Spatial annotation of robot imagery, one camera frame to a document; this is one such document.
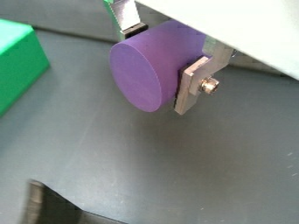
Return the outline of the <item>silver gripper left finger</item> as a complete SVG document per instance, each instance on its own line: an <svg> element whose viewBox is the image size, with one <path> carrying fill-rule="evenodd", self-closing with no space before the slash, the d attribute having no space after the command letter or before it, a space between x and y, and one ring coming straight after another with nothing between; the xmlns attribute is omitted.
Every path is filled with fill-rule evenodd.
<svg viewBox="0 0 299 224"><path fill-rule="evenodd" d="M148 25L140 20L135 0L103 0L103 3L120 41L148 29Z"/></svg>

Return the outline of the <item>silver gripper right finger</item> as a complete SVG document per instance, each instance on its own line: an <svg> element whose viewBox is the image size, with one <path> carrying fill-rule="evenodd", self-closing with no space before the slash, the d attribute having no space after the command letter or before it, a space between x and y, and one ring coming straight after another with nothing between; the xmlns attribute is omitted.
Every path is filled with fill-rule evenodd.
<svg viewBox="0 0 299 224"><path fill-rule="evenodd" d="M180 115L196 104L200 93L212 95L217 90L220 82L212 75L228 65L233 49L207 36L201 51L203 55L180 71L180 85L173 104L173 110Z"/></svg>

